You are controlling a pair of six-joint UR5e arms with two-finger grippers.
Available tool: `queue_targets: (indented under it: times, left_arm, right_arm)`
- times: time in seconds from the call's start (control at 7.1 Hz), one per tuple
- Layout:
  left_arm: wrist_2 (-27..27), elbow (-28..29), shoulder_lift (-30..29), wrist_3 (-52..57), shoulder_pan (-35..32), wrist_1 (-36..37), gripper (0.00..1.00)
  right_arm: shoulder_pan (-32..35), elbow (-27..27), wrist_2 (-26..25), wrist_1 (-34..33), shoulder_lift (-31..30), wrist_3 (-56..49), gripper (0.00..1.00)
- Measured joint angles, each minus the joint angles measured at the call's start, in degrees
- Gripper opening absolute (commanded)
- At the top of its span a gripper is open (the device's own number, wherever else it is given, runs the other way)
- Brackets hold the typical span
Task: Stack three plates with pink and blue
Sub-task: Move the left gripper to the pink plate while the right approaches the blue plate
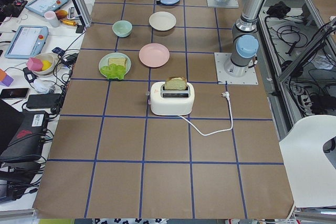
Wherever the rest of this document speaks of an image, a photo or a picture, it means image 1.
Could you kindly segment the silver robot arm near toaster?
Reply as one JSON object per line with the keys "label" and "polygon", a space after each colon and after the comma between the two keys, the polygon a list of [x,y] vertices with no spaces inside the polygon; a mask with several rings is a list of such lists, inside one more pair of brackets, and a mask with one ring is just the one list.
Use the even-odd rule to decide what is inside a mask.
{"label": "silver robot arm near toaster", "polygon": [[256,55],[259,42],[254,37],[260,9],[265,0],[246,0],[240,18],[233,25],[233,52],[224,63],[230,76],[240,78],[247,72],[248,65]]}

